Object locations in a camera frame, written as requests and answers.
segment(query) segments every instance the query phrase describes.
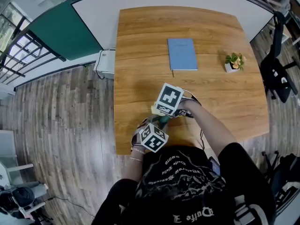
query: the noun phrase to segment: window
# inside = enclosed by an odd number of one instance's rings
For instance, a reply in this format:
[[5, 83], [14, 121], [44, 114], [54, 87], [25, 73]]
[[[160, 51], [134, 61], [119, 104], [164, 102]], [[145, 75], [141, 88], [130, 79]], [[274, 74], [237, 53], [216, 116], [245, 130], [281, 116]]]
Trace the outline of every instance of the window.
[[[5, 50], [22, 18], [23, 15], [10, 3], [3, 10], [0, 15], [0, 51]], [[29, 21], [25, 19], [20, 26], [20, 30], [26, 28], [28, 24]]]

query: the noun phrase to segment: small white pot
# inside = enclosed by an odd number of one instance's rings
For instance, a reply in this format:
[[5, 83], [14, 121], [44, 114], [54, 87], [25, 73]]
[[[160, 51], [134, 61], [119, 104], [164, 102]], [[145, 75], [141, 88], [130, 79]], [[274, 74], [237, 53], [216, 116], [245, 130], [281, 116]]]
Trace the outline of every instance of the small white pot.
[[240, 69], [232, 69], [230, 66], [230, 63], [225, 64], [225, 69], [226, 69], [226, 72], [228, 72], [228, 73], [234, 73], [234, 72], [237, 72], [240, 70]]

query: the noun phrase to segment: wooden table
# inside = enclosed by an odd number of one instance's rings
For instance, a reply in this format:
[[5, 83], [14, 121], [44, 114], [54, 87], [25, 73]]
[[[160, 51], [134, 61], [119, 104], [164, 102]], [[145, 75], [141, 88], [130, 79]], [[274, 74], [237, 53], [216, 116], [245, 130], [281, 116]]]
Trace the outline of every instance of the wooden table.
[[[198, 71], [170, 70], [168, 38], [193, 38]], [[242, 53], [244, 72], [228, 74], [227, 54]], [[151, 114], [164, 83], [191, 91], [238, 141], [269, 132], [267, 101], [252, 48], [235, 16], [191, 7], [120, 11], [114, 80], [117, 154], [130, 153], [136, 126]], [[193, 119], [169, 123], [168, 144], [198, 145]]]

